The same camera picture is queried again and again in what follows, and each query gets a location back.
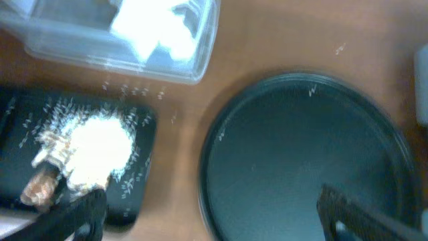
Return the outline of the white tissue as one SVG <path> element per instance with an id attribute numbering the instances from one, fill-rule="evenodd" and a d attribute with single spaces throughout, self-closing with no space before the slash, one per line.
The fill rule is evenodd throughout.
<path id="1" fill-rule="evenodd" d="M 185 25 L 189 1 L 123 0 L 110 24 L 110 33 L 130 44 L 141 62 L 157 48 L 173 60 L 189 61 L 196 52 L 197 39 Z"/>

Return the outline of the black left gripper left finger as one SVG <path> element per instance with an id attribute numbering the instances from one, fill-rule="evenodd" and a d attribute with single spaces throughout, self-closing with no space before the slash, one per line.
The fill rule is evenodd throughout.
<path id="1" fill-rule="evenodd" d="M 3 240 L 101 240 L 107 211 L 106 192 L 96 189 L 77 200 L 40 215 Z"/>

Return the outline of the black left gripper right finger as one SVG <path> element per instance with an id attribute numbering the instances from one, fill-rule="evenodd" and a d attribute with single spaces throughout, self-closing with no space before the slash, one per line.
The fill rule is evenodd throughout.
<path id="1" fill-rule="evenodd" d="M 324 184 L 316 209 L 326 240 L 341 239 L 337 223 L 361 240 L 427 241 L 420 231 L 380 211 L 364 206 L 341 191 Z"/>

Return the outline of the food scraps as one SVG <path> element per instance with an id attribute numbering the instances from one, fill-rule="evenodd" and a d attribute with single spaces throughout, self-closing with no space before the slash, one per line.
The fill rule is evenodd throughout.
<path id="1" fill-rule="evenodd" d="M 31 161 L 40 170 L 20 195 L 27 206 L 49 208 L 62 179 L 72 201 L 121 179 L 134 150 L 136 130 L 119 113 L 75 114 L 57 130 L 45 129 Z"/>

